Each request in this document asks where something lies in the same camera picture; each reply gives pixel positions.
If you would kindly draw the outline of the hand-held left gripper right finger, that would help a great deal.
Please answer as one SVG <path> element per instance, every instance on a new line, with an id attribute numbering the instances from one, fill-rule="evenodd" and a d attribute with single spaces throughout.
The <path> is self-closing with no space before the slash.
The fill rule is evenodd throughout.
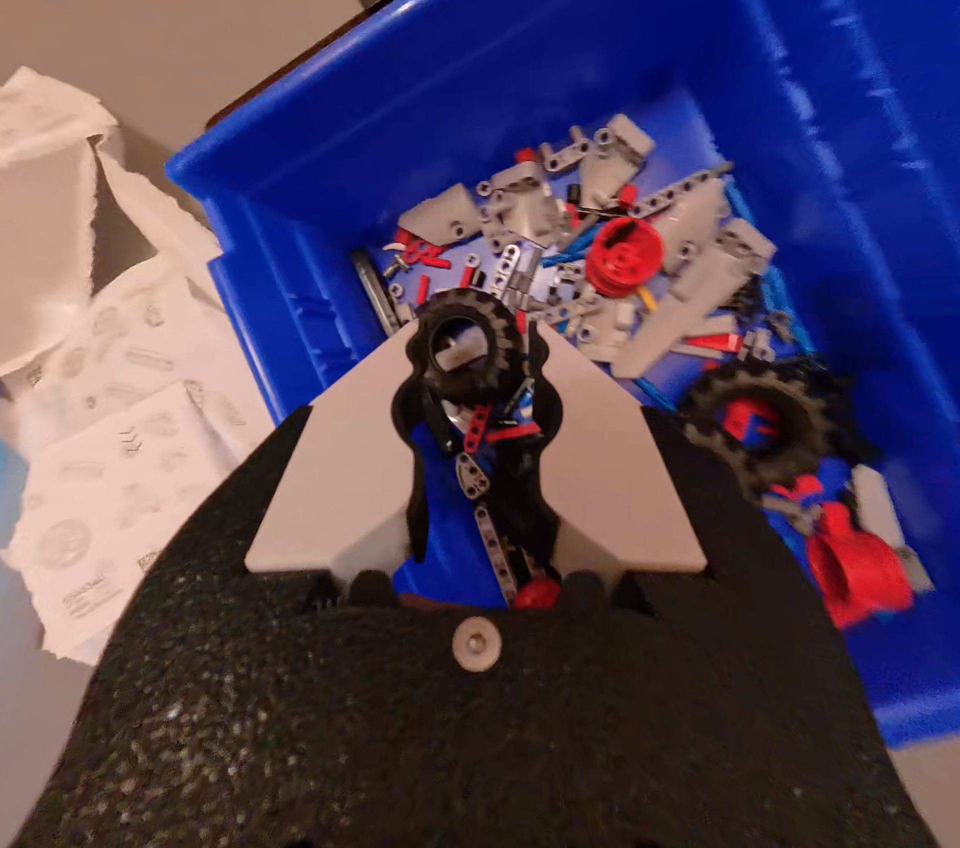
<path id="1" fill-rule="evenodd" d="M 708 564 L 641 404 L 550 326 L 529 324 L 536 445 L 522 546 L 560 575 Z"/>

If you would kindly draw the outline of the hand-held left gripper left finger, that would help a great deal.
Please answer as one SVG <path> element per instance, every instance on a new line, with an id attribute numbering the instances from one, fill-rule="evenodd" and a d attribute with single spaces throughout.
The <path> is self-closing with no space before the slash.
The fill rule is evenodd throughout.
<path id="1" fill-rule="evenodd" d="M 410 556 L 406 510 L 414 452 L 391 408 L 413 371 L 411 335 L 394 335 L 310 403 L 281 481 L 245 558 L 252 573 L 327 570 L 351 583 L 392 577 Z"/>

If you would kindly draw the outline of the blue plastic bin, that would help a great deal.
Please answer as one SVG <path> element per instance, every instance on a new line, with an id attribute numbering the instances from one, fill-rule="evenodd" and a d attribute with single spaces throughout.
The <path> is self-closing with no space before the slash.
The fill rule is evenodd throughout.
<path id="1" fill-rule="evenodd" d="M 934 593 L 848 636 L 892 747 L 958 732 L 958 0 L 393 0 L 167 164 L 281 422 L 384 334 L 351 252 L 620 112 L 735 165 L 770 298 L 854 380 Z"/>

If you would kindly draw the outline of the red toy wheel hub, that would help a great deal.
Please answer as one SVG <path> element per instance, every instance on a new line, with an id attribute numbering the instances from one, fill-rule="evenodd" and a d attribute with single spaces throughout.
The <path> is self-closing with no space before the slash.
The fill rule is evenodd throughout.
<path id="1" fill-rule="evenodd" d="M 606 223 L 585 255 L 584 274 L 595 291 L 622 299 L 653 278 L 666 258 L 666 245 L 644 220 L 619 217 Z"/>
<path id="2" fill-rule="evenodd" d="M 914 607 L 915 593 L 899 555 L 877 535 L 855 527 L 843 503 L 822 504 L 805 550 L 823 606 L 837 629 Z"/>

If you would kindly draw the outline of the printed white paper bag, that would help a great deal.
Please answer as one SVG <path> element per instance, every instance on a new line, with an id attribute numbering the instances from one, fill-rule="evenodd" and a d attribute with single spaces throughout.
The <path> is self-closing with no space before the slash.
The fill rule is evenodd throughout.
<path id="1" fill-rule="evenodd" d="M 228 316 L 160 256 L 16 381 L 29 470 L 2 559 L 42 648 L 94 664 L 163 549 L 274 422 Z"/>

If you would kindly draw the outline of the pile of toy building parts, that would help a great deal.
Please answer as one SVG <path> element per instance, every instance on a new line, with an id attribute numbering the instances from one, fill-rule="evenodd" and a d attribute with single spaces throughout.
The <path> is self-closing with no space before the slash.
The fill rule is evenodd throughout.
<path id="1" fill-rule="evenodd" d="M 733 165 L 717 163 L 638 193 L 635 182 L 655 146 L 625 114 L 593 139 L 573 126 L 566 147 L 522 151 L 516 166 L 480 182 L 475 193 L 459 183 L 402 214 L 383 248 L 392 254 L 383 271 L 366 253 L 354 257 L 387 337 L 435 295 L 470 287 L 501 301 L 518 330 L 530 322 L 553 327 L 612 379 L 669 411 L 679 411 L 701 374 L 729 362 L 795 360 L 841 390 L 775 284 L 776 246 L 731 202 Z M 651 224 L 665 259 L 644 285 L 608 299 L 588 282 L 585 261 L 599 231 L 619 217 Z M 833 450 L 815 474 L 745 496 L 805 538 L 824 502 L 843 503 L 855 527 L 894 548 L 916 597 L 933 584 L 848 414 L 844 400 Z M 722 425 L 750 447 L 765 446 L 778 429 L 773 410 L 749 399 L 728 408 Z"/>

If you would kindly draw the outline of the torn white paper bag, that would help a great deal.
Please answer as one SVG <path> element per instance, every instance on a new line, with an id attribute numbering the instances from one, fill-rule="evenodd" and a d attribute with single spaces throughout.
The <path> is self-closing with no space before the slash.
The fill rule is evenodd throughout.
<path id="1" fill-rule="evenodd" d="M 93 222 L 104 177 L 150 245 L 210 299 L 217 237 L 126 167 L 118 121 L 99 99 L 21 66 L 1 88 L 1 373 L 56 347 L 88 306 Z"/>

